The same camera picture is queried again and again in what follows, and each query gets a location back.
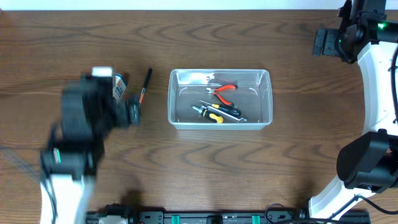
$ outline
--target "clear plastic bin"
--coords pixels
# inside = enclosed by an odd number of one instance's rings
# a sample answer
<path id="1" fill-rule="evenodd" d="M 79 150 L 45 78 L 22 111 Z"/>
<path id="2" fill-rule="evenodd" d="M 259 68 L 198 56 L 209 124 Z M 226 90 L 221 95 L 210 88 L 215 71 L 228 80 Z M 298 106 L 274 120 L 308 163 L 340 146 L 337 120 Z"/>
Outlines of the clear plastic bin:
<path id="1" fill-rule="evenodd" d="M 192 109 L 199 100 L 222 105 L 206 88 L 235 84 L 237 90 L 220 92 L 241 110 L 246 122 L 224 117 L 224 123 L 212 123 Z M 177 129 L 261 130 L 272 122 L 272 89 L 267 70 L 248 69 L 175 69 L 170 74 L 169 122 Z"/>

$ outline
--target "marker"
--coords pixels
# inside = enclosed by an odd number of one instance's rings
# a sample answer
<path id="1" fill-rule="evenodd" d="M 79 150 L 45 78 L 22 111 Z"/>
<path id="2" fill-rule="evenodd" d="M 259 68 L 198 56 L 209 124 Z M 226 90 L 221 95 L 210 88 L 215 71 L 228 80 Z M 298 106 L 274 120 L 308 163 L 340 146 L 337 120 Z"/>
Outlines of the marker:
<path id="1" fill-rule="evenodd" d="M 145 90 L 147 89 L 151 75 L 152 75 L 152 68 L 149 68 L 147 72 L 147 77 L 145 78 L 144 86 L 142 87 L 141 96 L 139 97 L 139 107 L 141 107 L 142 100 L 144 99 L 144 93 Z"/>

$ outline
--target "pliers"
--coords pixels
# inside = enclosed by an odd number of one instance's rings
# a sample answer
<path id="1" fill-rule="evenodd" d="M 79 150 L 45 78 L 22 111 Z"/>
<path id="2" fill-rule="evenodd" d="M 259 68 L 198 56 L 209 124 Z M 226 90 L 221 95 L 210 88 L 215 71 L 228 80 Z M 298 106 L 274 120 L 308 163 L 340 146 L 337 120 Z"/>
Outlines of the pliers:
<path id="1" fill-rule="evenodd" d="M 236 90 L 238 88 L 237 85 L 224 85 L 219 88 L 206 88 L 208 94 L 212 94 L 213 96 L 216 96 L 217 99 L 219 99 L 224 105 L 226 106 L 234 106 L 232 102 L 229 102 L 228 100 L 224 99 L 218 92 L 220 91 L 225 91 L 225 90 Z"/>

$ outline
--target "wood grain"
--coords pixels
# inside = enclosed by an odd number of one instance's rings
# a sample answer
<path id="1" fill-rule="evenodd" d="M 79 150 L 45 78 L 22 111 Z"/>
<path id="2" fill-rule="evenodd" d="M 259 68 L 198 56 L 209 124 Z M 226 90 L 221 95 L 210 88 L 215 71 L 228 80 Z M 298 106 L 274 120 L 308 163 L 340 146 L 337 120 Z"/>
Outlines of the wood grain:
<path id="1" fill-rule="evenodd" d="M 388 12 L 397 20 L 398 13 Z M 0 16 L 0 223 L 40 218 L 39 151 L 60 116 L 60 90 L 92 66 L 130 73 L 139 93 L 154 69 L 142 123 L 106 140 L 90 208 L 298 207 L 335 176 L 339 150 L 361 134 L 357 65 L 312 57 L 336 11 L 57 11 Z M 177 131 L 167 121 L 175 68 L 260 68 L 271 74 L 274 121 L 262 131 Z M 393 210 L 397 191 L 373 197 Z M 363 202 L 373 223 L 394 223 Z"/>

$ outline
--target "green light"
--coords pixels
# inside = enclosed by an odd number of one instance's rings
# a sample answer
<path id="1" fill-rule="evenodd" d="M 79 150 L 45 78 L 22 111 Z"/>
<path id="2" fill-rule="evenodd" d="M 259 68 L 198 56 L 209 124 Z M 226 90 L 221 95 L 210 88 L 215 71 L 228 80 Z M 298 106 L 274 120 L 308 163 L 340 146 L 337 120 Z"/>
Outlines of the green light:
<path id="1" fill-rule="evenodd" d="M 60 163 L 61 163 L 61 155 L 60 155 L 60 151 L 59 151 L 59 149 L 57 149 L 57 155 L 58 155 L 58 160 L 60 161 Z"/>

